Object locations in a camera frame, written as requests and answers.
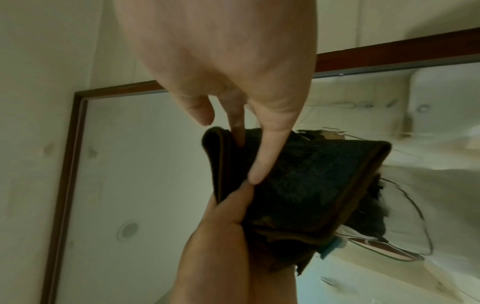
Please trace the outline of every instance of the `wooden frame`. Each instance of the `wooden frame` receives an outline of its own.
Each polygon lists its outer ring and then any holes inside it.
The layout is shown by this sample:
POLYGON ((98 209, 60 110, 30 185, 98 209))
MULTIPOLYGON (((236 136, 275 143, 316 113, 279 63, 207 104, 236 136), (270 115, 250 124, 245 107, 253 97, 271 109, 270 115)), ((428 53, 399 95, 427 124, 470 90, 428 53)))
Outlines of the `wooden frame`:
MULTIPOLYGON (((314 78, 480 61, 480 28, 318 54, 314 78)), ((58 186, 40 304, 54 304, 90 100, 165 92, 156 81, 76 92, 58 186)))

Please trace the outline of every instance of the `folded cloth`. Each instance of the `folded cloth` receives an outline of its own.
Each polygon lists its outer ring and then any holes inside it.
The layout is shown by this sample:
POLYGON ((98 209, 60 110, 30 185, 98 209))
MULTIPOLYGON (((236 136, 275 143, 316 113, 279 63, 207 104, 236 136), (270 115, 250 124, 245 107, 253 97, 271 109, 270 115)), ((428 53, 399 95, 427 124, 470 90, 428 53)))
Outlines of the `folded cloth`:
MULTIPOLYGON (((238 148, 228 130, 205 132, 217 202, 246 179, 261 137, 260 129, 246 130, 238 148)), ((292 132, 255 187, 242 223, 251 254, 271 270, 297 265, 300 275, 357 207, 390 149, 383 141, 308 139, 292 132)))

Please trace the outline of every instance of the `folded towel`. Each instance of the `folded towel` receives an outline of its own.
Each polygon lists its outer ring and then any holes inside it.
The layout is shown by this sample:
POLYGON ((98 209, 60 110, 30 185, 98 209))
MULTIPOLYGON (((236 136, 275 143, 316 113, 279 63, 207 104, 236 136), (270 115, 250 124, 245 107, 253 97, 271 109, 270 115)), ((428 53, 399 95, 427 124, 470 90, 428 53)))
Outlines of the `folded towel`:
MULTIPOLYGON (((260 146, 260 129, 245 131, 238 148, 228 130, 207 130, 214 194, 222 202, 246 179, 260 146)), ((309 139, 292 132, 275 166, 255 187, 243 228, 249 250, 272 270, 297 265, 331 242, 390 152, 383 141, 309 139)))

